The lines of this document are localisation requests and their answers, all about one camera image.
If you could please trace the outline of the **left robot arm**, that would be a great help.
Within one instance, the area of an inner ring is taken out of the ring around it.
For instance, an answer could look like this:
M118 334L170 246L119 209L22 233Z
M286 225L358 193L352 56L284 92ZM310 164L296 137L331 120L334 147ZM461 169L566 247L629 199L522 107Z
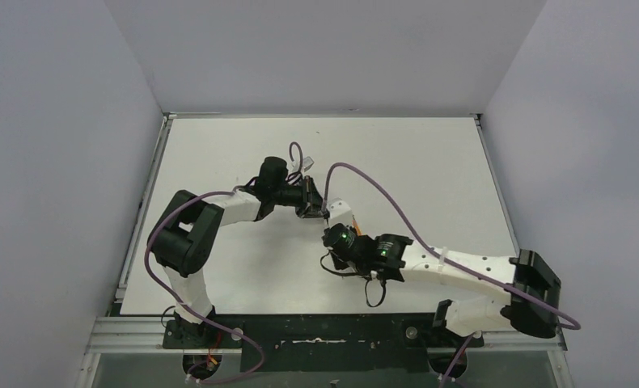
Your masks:
M144 257L147 268L151 259L163 268L168 281L158 283L176 300L169 333L204 345L220 328L203 268L223 226L261 221L277 206L294 209L301 219L322 216L323 198L307 175L313 164L310 157L287 162L268 156L257 175L229 192L175 193L149 234Z

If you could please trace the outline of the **orange canvas sneaker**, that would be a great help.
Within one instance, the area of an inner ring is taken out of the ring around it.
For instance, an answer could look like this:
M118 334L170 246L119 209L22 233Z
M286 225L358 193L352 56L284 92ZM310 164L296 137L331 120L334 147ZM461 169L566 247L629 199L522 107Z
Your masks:
M358 235L358 236L362 235L362 231L361 231L361 229L360 229L360 227L358 225L358 222L357 222L355 217L352 217L352 227L353 227L356 235Z

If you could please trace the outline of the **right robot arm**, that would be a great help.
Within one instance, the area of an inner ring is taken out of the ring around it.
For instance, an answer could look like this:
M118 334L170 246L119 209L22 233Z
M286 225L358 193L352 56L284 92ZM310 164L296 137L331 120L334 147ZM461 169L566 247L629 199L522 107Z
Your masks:
M424 247L407 236L360 235L335 224L324 230L322 243L337 270L388 281L419 281L465 289L477 297L438 303L431 332L440 344L453 344L478 331L514 329L535 338L558 332L561 280L536 252L515 256L470 255L446 248Z

